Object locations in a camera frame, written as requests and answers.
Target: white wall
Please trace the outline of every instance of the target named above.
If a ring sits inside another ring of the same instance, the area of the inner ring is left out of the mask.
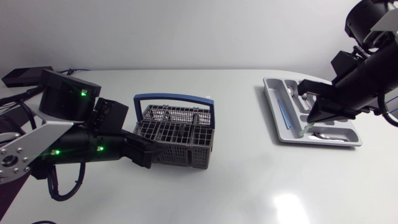
[[[0,1],[0,76],[52,65],[92,70],[274,68],[331,80],[355,44],[359,0]]]

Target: cutlery basket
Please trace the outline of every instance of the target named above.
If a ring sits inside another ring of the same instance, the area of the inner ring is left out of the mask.
[[[142,100],[178,100],[209,106],[209,109],[149,105]],[[149,93],[134,97],[137,124],[134,134],[163,144],[167,150],[157,161],[173,166],[207,169],[215,133],[214,101],[196,96]]]

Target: utensil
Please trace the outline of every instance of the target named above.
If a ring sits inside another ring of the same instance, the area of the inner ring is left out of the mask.
[[[290,96],[293,97],[294,96],[294,90],[291,86],[287,86],[287,91],[290,93]]]
[[[322,134],[322,133],[319,133],[319,132],[314,132],[313,134],[314,134],[316,137],[320,138],[320,139],[348,141],[347,139],[343,139],[343,138],[336,138],[336,137],[326,136],[326,135],[324,135],[324,134]]]
[[[286,111],[285,111],[284,107],[282,106],[282,103],[280,103],[279,99],[278,99],[278,105],[279,105],[280,112],[282,113],[282,117],[284,118],[286,128],[290,129],[292,127],[292,125],[290,124],[290,121],[286,115]]]
[[[327,141],[344,142],[343,140],[321,139],[321,138],[318,138],[316,136],[308,136],[308,138],[311,139],[311,140],[327,140]]]
[[[311,103],[309,102],[308,96],[307,96],[306,93],[304,93],[304,94],[301,96],[301,99],[304,100],[305,104],[307,105],[307,107],[308,107],[309,109],[312,109]]]

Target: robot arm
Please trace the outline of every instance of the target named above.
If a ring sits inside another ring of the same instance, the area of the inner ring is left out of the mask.
[[[363,0],[352,9],[345,31],[359,46],[352,53],[339,52],[331,61],[337,74],[332,85],[304,80],[298,86],[299,95],[317,96],[309,123],[355,119],[372,110],[398,125],[384,104],[384,95],[398,87],[397,15],[392,1]],[[369,105],[376,98],[381,99],[378,108]]]
[[[61,73],[44,70],[39,105],[28,105],[42,125],[25,133],[20,127],[29,116],[15,108],[0,115],[0,219],[14,200],[29,174],[48,179],[55,200],[72,197],[81,185],[86,162],[130,158],[150,168],[165,148],[122,129],[128,107],[112,100],[95,98],[100,86]],[[14,101],[19,97],[2,100]],[[55,164],[80,163],[76,186],[66,195],[58,194]]]

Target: silver metal bracket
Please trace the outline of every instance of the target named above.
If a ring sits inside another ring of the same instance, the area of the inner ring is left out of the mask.
[[[34,114],[43,120],[43,125],[31,133],[18,137],[17,133],[0,135],[11,140],[0,146],[0,185],[16,180],[30,171],[29,164],[41,155],[53,142],[65,134],[76,121],[54,118],[39,111],[38,105],[28,105]]]

